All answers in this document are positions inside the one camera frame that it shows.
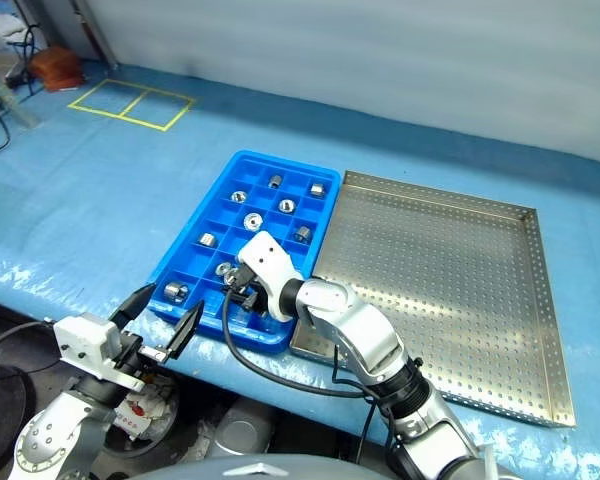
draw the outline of blue tablecloth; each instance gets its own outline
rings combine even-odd
[[[90,68],[94,81],[98,68]],[[139,68],[116,78],[197,103],[163,133],[66,108],[88,87],[25,102],[42,123],[24,131],[9,121],[14,138],[0,153],[1,304],[36,318],[110,314],[145,282],[241,149],[535,207],[578,426],[549,429],[453,409],[476,442],[494,443],[499,460],[527,478],[600,478],[599,163]],[[150,344],[170,336],[149,313],[132,329]],[[330,383],[327,366],[250,356],[295,380]],[[204,337],[169,366],[353,433],[366,414],[364,402],[259,378]],[[371,438],[380,442],[385,432],[375,418]]]

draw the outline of stainless steel tray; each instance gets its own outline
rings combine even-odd
[[[387,315],[446,398],[575,425],[534,209],[346,172],[314,275]],[[291,348],[333,352],[300,324]]]

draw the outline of white robotic arm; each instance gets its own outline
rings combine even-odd
[[[270,315],[280,321],[298,317],[315,328],[375,392],[399,439],[392,453],[405,478],[518,478],[485,462],[438,390],[420,373],[421,360],[409,357],[388,319],[351,287],[302,280],[289,255],[265,231],[239,252],[238,260],[267,292]]]

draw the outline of gray wall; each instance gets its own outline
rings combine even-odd
[[[600,0],[89,5],[121,63],[600,160]]]

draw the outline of yellow tape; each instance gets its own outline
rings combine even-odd
[[[140,100],[142,100],[144,97],[146,97],[146,96],[147,96],[147,93],[149,93],[149,91],[148,91],[148,90],[145,90],[145,91],[144,91],[144,92],[142,92],[140,95],[138,95],[138,96],[136,97],[136,99],[135,99],[133,102],[131,102],[129,105],[127,105],[127,106],[125,107],[125,109],[124,109],[123,111],[121,111],[121,112],[120,112],[120,115],[124,115],[125,113],[129,113],[129,112],[131,111],[131,109],[132,109],[133,107],[135,107],[135,106],[138,104],[138,102],[139,102]]]
[[[140,95],[138,95],[135,99],[133,99],[131,101],[131,103],[129,103],[129,105],[127,105],[124,108],[124,110],[122,110],[120,113],[111,113],[111,112],[107,112],[106,110],[100,110],[98,108],[91,108],[91,107],[85,107],[83,105],[80,105],[80,102],[82,102],[85,98],[87,98],[89,95],[94,93],[96,90],[98,90],[100,87],[102,87],[106,83],[117,83],[120,85],[126,85],[129,87],[138,88],[140,90],[143,90],[143,92],[140,93]],[[137,118],[127,116],[126,114],[129,113],[133,109],[133,107],[135,107],[145,96],[147,96],[147,94],[149,94],[149,92],[155,92],[155,93],[159,93],[161,95],[166,95],[169,97],[183,98],[183,99],[187,100],[187,104],[176,114],[175,117],[173,117],[171,120],[169,120],[169,122],[167,122],[165,125],[158,125],[158,124],[151,123],[151,122],[145,122],[144,120],[138,120]],[[180,120],[180,118],[185,113],[187,113],[189,111],[189,109],[193,106],[194,103],[195,103],[195,99],[193,99],[191,97],[187,97],[185,95],[180,95],[178,93],[172,93],[172,92],[168,92],[166,90],[160,90],[159,88],[145,87],[144,85],[140,85],[137,83],[122,82],[120,80],[113,80],[111,78],[105,78],[103,81],[101,81],[98,85],[93,87],[87,93],[85,93],[81,97],[79,97],[76,100],[74,100],[73,102],[71,102],[68,105],[68,107],[73,108],[74,110],[95,113],[96,115],[103,115],[105,117],[115,118],[117,120],[124,120],[126,122],[135,123],[136,125],[142,125],[143,127],[153,128],[155,130],[160,130],[161,132],[166,132],[178,120]]]

